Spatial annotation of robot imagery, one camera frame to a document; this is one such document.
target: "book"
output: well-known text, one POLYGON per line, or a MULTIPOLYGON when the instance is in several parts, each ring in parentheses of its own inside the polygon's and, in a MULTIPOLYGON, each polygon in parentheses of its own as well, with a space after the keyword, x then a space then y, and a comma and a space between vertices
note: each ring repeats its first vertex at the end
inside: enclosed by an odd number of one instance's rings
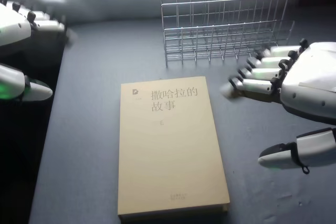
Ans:
POLYGON ((120 219, 226 209, 205 77, 121 85, 120 219))

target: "gray table surface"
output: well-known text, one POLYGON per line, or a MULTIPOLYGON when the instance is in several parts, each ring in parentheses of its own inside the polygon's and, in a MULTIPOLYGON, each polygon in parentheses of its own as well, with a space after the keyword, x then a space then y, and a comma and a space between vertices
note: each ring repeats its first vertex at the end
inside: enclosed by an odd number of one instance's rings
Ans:
MULTIPOLYGON (((300 9, 290 45, 336 41, 336 9, 300 9)), ((219 87, 236 73, 234 58, 171 62, 165 67, 161 20, 74 27, 64 54, 38 174, 31 224, 120 223, 117 216, 120 84, 205 76, 231 205, 227 215, 174 223, 335 223, 336 165, 270 170, 257 164, 271 145, 328 127, 287 113, 281 105, 225 100, 219 87)), ((146 223, 170 223, 168 220, 146 223)))

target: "book cover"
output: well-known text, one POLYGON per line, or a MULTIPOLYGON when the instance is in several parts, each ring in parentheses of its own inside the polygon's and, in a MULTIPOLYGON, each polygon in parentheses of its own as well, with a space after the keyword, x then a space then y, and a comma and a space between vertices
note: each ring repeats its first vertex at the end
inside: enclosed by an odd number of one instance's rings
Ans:
POLYGON ((205 77, 121 85, 118 215, 227 206, 205 77))

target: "wire basket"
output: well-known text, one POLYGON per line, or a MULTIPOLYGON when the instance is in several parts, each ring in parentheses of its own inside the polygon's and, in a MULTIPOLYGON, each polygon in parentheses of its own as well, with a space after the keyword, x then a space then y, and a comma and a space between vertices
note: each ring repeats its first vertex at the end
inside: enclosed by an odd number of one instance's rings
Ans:
POLYGON ((286 45, 294 21, 283 20, 288 0, 161 0, 169 60, 250 55, 264 45, 286 45))

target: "metal wire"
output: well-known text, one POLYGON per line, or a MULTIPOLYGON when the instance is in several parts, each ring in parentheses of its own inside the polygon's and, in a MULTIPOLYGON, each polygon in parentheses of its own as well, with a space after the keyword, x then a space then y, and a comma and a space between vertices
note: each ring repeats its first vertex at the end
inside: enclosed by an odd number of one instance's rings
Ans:
POLYGON ((250 55, 286 44, 294 26, 284 21, 288 0, 161 0, 166 64, 169 60, 250 55))

